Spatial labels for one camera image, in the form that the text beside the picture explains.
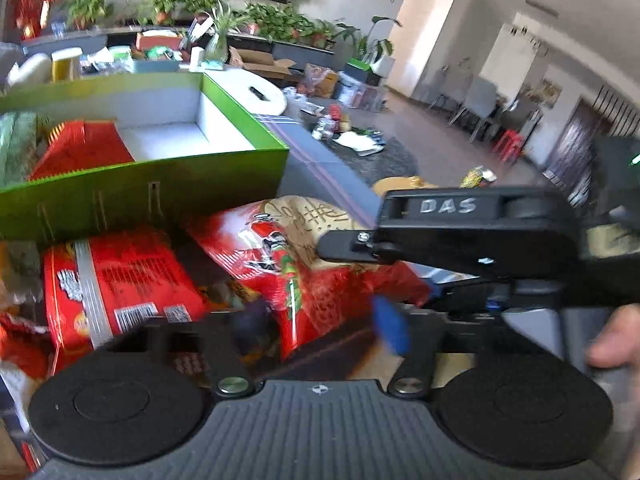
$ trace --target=door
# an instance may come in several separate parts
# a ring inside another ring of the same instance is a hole
[[[577,108],[560,136],[546,166],[545,176],[570,194],[585,180],[593,160],[591,139],[606,136],[612,124],[585,100]]]

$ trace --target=qr code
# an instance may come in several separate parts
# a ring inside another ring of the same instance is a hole
[[[164,316],[169,323],[190,323],[191,316],[184,305],[168,306],[164,310]]]
[[[158,309],[153,303],[143,303],[137,306],[114,310],[120,333],[142,325],[147,319],[158,315]]]

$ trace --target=air vent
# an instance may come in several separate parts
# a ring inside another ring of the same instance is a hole
[[[527,3],[529,7],[533,7],[534,9],[541,10],[542,12],[544,12],[545,14],[548,14],[549,16],[553,16],[554,18],[557,18],[558,16],[560,16],[560,13],[557,10],[552,9],[551,7],[547,7],[545,4],[541,4],[536,0],[524,0],[524,1]]]

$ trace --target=metal bolt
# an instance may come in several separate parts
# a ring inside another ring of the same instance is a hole
[[[399,394],[419,394],[424,390],[424,383],[420,379],[406,377],[398,379],[394,383],[394,389]]]
[[[218,389],[227,395],[241,394],[249,389],[249,381],[244,377],[227,377],[218,383]]]

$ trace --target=finger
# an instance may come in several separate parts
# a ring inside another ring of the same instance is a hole
[[[640,364],[640,305],[619,308],[587,352],[598,368]]]

